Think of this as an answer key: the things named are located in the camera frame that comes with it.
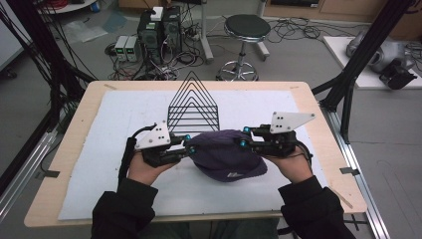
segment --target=black sleeve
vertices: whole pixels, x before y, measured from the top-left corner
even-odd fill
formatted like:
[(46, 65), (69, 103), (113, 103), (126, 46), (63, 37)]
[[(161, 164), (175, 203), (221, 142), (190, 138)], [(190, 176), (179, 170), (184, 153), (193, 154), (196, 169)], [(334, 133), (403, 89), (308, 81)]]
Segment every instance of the black sleeve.
[(279, 191), (285, 200), (283, 216), (301, 238), (355, 238), (344, 225), (338, 197), (329, 188), (322, 188), (315, 176)]
[(124, 179), (117, 192), (107, 191), (93, 210), (93, 239), (131, 239), (154, 218), (158, 190)]

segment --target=human hand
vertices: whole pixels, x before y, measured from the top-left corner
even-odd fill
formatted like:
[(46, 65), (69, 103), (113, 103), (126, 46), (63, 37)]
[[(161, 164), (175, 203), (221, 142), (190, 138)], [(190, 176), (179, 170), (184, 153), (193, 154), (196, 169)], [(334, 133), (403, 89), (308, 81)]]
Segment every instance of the human hand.
[(296, 147), (295, 151), (288, 157), (264, 156), (264, 158), (275, 164), (282, 175), (293, 184), (305, 181), (313, 176), (311, 167), (299, 147)]
[(165, 164), (158, 167), (152, 167), (143, 161), (142, 153), (136, 152), (130, 163), (129, 173), (127, 178), (141, 182), (146, 185), (151, 185), (161, 172), (171, 168), (177, 163)]

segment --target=stool legs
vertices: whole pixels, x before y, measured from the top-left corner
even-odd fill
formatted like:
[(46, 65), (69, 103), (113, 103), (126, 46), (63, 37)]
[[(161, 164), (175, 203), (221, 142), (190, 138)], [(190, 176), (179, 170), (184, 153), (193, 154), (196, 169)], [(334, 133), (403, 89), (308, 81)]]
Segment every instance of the stool legs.
[(245, 42), (242, 42), (242, 49), (239, 53), (238, 60), (226, 63), (220, 71), (218, 71), (217, 80), (226, 82), (233, 82), (236, 79), (253, 82), (257, 81), (257, 71), (251, 64), (245, 63), (245, 55)]

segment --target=baseball cap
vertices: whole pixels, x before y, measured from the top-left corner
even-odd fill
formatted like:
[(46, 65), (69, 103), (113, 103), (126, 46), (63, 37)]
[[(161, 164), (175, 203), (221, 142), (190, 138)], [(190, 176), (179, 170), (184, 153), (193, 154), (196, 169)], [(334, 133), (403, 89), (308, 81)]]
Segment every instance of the baseball cap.
[(264, 159), (250, 148), (241, 147), (237, 138), (251, 139), (239, 130), (225, 129), (202, 132), (186, 145), (194, 145), (195, 153), (190, 157), (203, 173), (215, 180), (232, 182), (265, 174)]

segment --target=black frame pole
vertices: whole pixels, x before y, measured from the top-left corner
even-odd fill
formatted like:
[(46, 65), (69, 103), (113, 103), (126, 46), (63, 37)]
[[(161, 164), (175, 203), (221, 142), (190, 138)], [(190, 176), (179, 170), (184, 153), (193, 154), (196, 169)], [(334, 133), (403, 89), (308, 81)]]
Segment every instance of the black frame pole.
[(351, 102), (357, 77), (411, 4), (412, 0), (387, 1), (343, 71), (334, 79), (313, 88), (314, 95), (331, 88), (326, 98), (319, 102), (322, 108), (326, 108), (330, 112), (335, 112), (338, 104), (344, 98), (340, 133), (346, 143), (349, 143), (348, 127)]
[[(0, 176), (0, 196), (7, 190), (10, 182), (28, 159), (43, 134), (57, 125), (64, 101), (79, 101), (82, 98), (84, 89), (81, 87), (77, 77), (87, 83), (95, 80), (69, 64), (33, 1), (6, 0), (6, 2), (25, 28), (40, 56), (36, 56), (35, 51), (22, 39), (7, 14), (0, 12), (0, 20), (16, 37), (50, 85), (51, 108)], [(66, 90), (66, 95), (61, 93), (61, 86)]]

